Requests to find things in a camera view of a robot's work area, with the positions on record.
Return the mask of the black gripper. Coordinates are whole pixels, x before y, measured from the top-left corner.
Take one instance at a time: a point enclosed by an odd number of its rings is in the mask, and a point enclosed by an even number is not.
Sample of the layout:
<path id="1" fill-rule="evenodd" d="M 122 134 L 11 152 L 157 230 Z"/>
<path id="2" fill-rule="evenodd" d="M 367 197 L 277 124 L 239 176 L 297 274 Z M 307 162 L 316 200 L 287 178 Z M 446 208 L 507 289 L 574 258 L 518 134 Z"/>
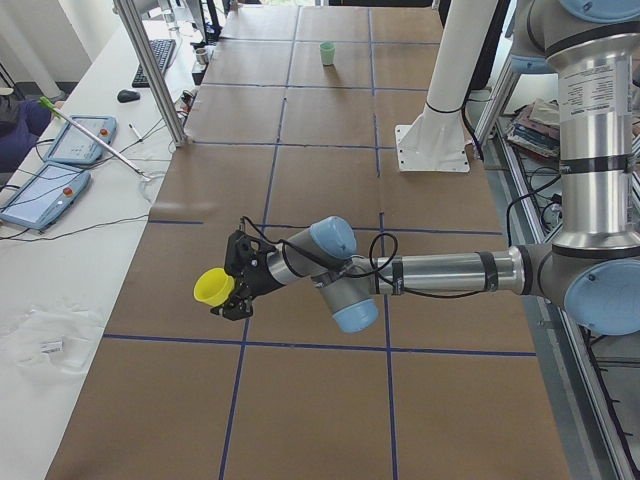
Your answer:
<path id="1" fill-rule="evenodd" d="M 227 320 L 244 320 L 253 315 L 252 301 L 278 289 L 278 282 L 268 267 L 264 270 L 250 269 L 245 276 L 233 277 L 235 289 L 224 304 L 211 307 L 210 312 Z"/>

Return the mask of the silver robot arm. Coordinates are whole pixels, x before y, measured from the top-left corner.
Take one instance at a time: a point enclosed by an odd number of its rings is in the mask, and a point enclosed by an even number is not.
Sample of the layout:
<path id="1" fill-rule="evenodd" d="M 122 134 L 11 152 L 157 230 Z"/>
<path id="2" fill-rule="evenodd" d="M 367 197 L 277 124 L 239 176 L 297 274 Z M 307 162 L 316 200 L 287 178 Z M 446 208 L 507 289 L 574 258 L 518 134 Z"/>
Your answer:
<path id="1" fill-rule="evenodd" d="M 516 69 L 556 71 L 562 227 L 548 244 L 503 252 L 360 256 L 351 226 L 332 216 L 286 240 L 267 239 L 248 218 L 229 237 L 225 264 L 203 274 L 197 301 L 230 320 L 254 300 L 309 278 L 347 333 L 377 318 L 377 294 L 457 299 L 510 290 L 545 298 L 604 335 L 639 329 L 639 235 L 630 194 L 631 56 L 639 44 L 635 1 L 521 1 Z"/>

